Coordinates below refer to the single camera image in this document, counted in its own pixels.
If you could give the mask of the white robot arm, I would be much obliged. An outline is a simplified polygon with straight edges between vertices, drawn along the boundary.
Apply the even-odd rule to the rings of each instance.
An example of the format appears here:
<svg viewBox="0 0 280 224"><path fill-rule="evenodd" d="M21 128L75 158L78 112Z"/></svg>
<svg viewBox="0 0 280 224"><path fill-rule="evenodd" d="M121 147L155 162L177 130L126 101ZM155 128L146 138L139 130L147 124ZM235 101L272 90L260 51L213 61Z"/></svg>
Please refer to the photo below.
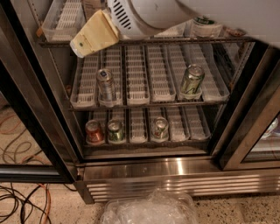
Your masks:
<svg viewBox="0 0 280 224"><path fill-rule="evenodd" d="M124 39L142 40L198 16L280 47L280 0L106 0L70 41L84 58Z"/></svg>

